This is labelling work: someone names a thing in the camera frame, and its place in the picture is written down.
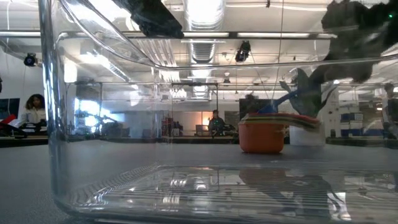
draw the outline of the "woman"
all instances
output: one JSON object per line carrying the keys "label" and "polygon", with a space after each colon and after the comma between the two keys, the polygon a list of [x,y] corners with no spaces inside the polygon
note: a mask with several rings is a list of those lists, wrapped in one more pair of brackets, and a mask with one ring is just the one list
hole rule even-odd
{"label": "woman", "polygon": [[20,126],[26,123],[37,124],[42,120],[46,120],[45,101],[40,94],[32,95],[26,102],[25,113],[21,116]]}

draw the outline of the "orange container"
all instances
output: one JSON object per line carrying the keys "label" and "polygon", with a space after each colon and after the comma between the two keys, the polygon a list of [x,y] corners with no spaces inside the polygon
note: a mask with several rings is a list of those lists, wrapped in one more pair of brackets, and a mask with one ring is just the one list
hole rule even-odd
{"label": "orange container", "polygon": [[280,153],[284,148],[283,128],[283,124],[239,123],[239,145],[247,153]]}

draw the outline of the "ventilation duct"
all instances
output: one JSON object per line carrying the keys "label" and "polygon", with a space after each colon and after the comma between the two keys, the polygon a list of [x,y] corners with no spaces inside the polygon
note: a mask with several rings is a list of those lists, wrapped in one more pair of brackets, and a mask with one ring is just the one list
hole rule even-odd
{"label": "ventilation duct", "polygon": [[[219,31],[223,25],[225,0],[184,0],[185,20],[189,31]],[[216,44],[191,43],[190,56],[193,66],[212,63],[216,52]],[[210,70],[194,70],[195,79],[206,79]],[[196,96],[203,96],[203,87],[193,87]]]}

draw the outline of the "clear plastic container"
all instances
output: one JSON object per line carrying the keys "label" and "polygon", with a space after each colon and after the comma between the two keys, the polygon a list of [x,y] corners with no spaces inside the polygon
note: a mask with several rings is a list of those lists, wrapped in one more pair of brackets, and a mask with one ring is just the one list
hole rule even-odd
{"label": "clear plastic container", "polygon": [[[376,78],[396,62],[393,44],[383,39],[395,22],[393,10],[383,17],[386,27],[363,30],[352,17],[359,10],[344,3],[330,4],[327,11],[325,1],[271,1],[267,7],[168,0],[165,5],[186,31],[179,40],[147,38],[138,31],[145,27],[131,22],[117,1],[98,2],[39,1],[52,189],[62,210],[120,223],[398,220],[398,151],[382,140],[374,148],[359,138],[341,143],[346,133],[339,111],[369,103],[361,98],[395,80]],[[318,18],[314,26],[308,26],[306,14]],[[178,28],[165,32],[181,37]],[[331,39],[338,43],[323,60]],[[235,63],[236,49],[229,46],[239,48],[243,40],[252,51],[244,63]],[[257,49],[267,53],[256,54]],[[319,112],[325,126],[325,147],[285,144],[278,155],[245,154],[238,130],[209,132],[213,110],[237,128],[252,113],[239,107],[240,100],[250,93],[265,100],[286,95],[279,82],[291,86],[298,68],[308,76],[320,72],[310,80],[322,88],[340,81],[313,116]],[[297,114],[289,101],[277,107]],[[348,120],[353,127],[355,119]]]}

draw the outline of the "security camera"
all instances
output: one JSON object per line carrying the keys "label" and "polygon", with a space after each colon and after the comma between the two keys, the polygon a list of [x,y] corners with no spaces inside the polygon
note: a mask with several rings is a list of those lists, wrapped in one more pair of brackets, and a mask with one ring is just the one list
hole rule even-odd
{"label": "security camera", "polygon": [[250,42],[244,40],[235,56],[236,62],[244,62],[249,57],[249,52],[251,51]]}
{"label": "security camera", "polygon": [[28,53],[25,60],[24,60],[24,64],[28,67],[35,67],[38,64],[38,60],[36,58],[36,54],[35,53]]}

